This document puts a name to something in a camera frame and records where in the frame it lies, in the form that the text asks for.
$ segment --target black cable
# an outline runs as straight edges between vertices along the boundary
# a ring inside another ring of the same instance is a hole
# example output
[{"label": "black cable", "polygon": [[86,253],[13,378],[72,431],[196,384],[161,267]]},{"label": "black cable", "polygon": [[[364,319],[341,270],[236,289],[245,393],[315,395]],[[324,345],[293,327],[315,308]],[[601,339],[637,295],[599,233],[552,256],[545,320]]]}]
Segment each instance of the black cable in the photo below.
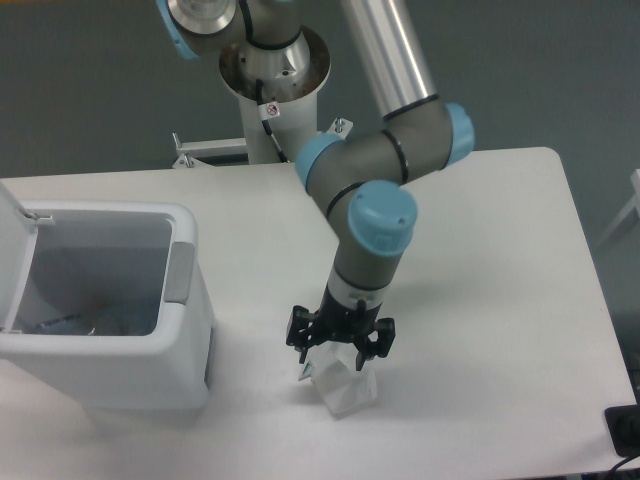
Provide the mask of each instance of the black cable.
[{"label": "black cable", "polygon": [[242,18],[244,19],[244,28],[247,31],[246,39],[251,41],[253,38],[253,20],[251,19],[249,5],[247,5],[247,0],[238,0],[238,5],[240,5],[240,11],[242,12]]},{"label": "black cable", "polygon": [[604,477],[604,480],[613,480],[613,475],[618,471],[620,467],[622,467],[623,465],[626,465],[627,463],[631,462],[632,460],[635,460],[638,457],[640,457],[640,453],[638,455],[632,455],[630,457],[627,457],[621,462],[616,463],[613,466],[613,468],[609,470],[609,473],[607,473],[607,475]]},{"label": "black cable", "polygon": [[[258,104],[258,107],[266,103],[264,101],[264,98],[262,97],[263,87],[264,87],[264,82],[260,79],[257,79],[256,80],[256,103]],[[264,133],[266,133],[267,136],[271,138],[271,143],[273,144],[273,147],[275,148],[276,153],[278,154],[278,158],[280,159],[280,162],[289,163],[289,159],[282,151],[282,148],[280,147],[280,144],[278,143],[276,136],[273,134],[271,125],[269,125],[269,120],[262,120],[262,128],[264,128]]]},{"label": "black cable", "polygon": [[398,156],[398,160],[400,161],[400,171],[402,172],[402,185],[405,185],[409,181],[409,162],[407,162],[407,157],[404,154],[404,150],[402,150],[402,145],[396,137],[389,130],[382,130],[382,133],[393,145],[393,149],[396,151],[396,155]]}]

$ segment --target white tabletop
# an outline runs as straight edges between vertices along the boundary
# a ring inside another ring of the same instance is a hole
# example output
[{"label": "white tabletop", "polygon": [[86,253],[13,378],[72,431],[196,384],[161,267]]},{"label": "white tabletop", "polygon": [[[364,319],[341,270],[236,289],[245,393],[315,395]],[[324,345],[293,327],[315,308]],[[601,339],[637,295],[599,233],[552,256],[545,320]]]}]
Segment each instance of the white tabletop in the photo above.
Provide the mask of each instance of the white tabletop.
[{"label": "white tabletop", "polygon": [[0,361],[0,478],[502,479],[618,461],[634,402],[557,155],[478,152],[407,188],[420,215],[381,314],[376,404],[337,420],[285,346],[336,240],[292,166],[7,180],[19,198],[178,202],[219,319],[200,413],[83,409]]}]

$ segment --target metal bracket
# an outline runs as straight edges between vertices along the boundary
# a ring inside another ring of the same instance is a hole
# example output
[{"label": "metal bracket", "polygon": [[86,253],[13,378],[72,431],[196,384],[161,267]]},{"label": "metal bracket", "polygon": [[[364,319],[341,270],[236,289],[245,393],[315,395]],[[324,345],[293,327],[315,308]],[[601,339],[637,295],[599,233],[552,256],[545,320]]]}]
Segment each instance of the metal bracket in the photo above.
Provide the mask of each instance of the metal bracket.
[{"label": "metal bracket", "polygon": [[347,135],[351,132],[353,128],[353,122],[347,120],[346,118],[338,117],[336,118],[327,133],[335,133],[336,135],[342,137],[342,139],[347,138]]},{"label": "metal bracket", "polygon": [[0,333],[20,335],[22,330],[5,330],[4,327],[0,327]]},{"label": "metal bracket", "polygon": [[49,215],[48,217],[41,217],[35,212],[27,212],[24,211],[22,214],[28,218],[29,220],[33,220],[37,225],[55,225],[53,220],[53,215]]},{"label": "metal bracket", "polygon": [[178,155],[173,168],[194,168],[206,165],[203,162],[198,162],[194,157],[227,157],[230,155],[246,155],[247,153],[247,142],[244,138],[182,143],[178,138],[178,134],[173,133],[173,143],[176,148],[176,155]]},{"label": "metal bracket", "polygon": [[610,247],[640,221],[640,197],[634,195],[609,223],[596,242],[596,248]]}]

